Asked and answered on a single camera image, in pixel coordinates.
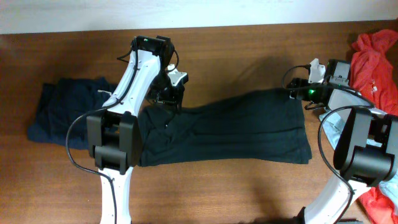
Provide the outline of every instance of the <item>table surface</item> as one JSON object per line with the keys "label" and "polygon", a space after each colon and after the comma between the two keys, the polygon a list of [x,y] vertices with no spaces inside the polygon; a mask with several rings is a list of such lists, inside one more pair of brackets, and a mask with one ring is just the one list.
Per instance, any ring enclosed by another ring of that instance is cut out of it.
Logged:
{"label": "table surface", "polygon": [[[26,130],[43,83],[61,77],[117,83],[126,64],[115,58],[135,35],[172,38],[178,69],[190,76],[183,105],[194,107],[279,87],[288,68],[315,57],[349,60],[358,34],[387,28],[398,30],[398,21],[0,35],[0,223],[100,222],[100,178],[73,167],[64,147],[28,141]],[[398,65],[398,47],[387,57]],[[296,215],[332,175],[318,151],[318,125],[317,114],[305,111],[309,165],[227,159],[134,168],[134,223],[249,223]],[[331,159],[324,135],[323,145]],[[94,168],[87,151],[73,156]],[[368,223],[357,203],[345,218]]]}

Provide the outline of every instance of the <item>folded cloth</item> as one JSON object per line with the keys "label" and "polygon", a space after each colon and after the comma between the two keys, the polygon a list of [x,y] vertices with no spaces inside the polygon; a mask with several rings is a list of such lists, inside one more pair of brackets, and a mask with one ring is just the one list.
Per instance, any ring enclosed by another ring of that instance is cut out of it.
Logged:
{"label": "folded cloth", "polygon": [[[377,108],[396,116],[398,116],[398,89],[392,80],[393,67],[386,58],[386,51],[397,40],[398,32],[393,30],[359,35],[358,40],[353,43],[353,48],[357,52],[351,61],[350,77],[351,87],[359,90]],[[388,199],[384,198],[383,194],[379,195],[379,192],[373,189],[372,192],[369,191],[359,198],[368,216],[373,223],[398,224],[397,217],[394,212],[391,212],[394,208],[386,207],[384,201]]]}
{"label": "folded cloth", "polygon": [[[105,78],[61,79],[56,85],[44,84],[34,124],[27,130],[27,137],[35,142],[49,142],[64,146],[71,123],[83,113],[99,109],[110,97],[104,90],[113,92]],[[86,122],[81,121],[70,135],[70,147],[88,149]]]}
{"label": "folded cloth", "polygon": [[301,101],[283,89],[254,91],[180,114],[150,106],[138,121],[143,167],[234,158],[308,164],[312,158]]}

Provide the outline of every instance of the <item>red fabric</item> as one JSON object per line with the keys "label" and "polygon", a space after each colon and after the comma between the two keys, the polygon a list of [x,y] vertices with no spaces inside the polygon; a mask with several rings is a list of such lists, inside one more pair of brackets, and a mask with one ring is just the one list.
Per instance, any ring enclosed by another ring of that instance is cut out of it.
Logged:
{"label": "red fabric", "polygon": [[[382,30],[375,34],[361,34],[353,43],[357,51],[351,62],[351,87],[359,90],[377,108],[398,116],[398,90],[392,80],[392,65],[385,52],[398,40],[398,33]],[[369,219],[374,224],[398,224],[394,204],[379,187],[360,196]]]}

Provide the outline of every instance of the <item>white wall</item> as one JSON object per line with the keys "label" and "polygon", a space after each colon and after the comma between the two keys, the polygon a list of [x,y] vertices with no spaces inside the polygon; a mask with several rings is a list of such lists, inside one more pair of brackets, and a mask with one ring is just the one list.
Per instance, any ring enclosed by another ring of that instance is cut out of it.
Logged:
{"label": "white wall", "polygon": [[398,0],[3,0],[0,33],[396,19]]}

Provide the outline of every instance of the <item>black cloth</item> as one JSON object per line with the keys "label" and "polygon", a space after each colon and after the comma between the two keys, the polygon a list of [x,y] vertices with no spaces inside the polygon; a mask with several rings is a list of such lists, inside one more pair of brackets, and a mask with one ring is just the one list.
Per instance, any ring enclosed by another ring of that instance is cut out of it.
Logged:
{"label": "black cloth", "polygon": [[254,91],[180,114],[150,106],[138,120],[142,167],[234,158],[308,164],[312,158],[302,103],[283,89]]}
{"label": "black cloth", "polygon": [[[105,78],[63,78],[56,85],[44,84],[35,122],[27,131],[28,139],[64,146],[71,123],[83,113],[101,108],[110,97],[108,93],[99,93],[98,90],[113,92],[115,89],[115,85],[110,85]],[[88,149],[86,121],[79,122],[73,128],[70,147]]]}

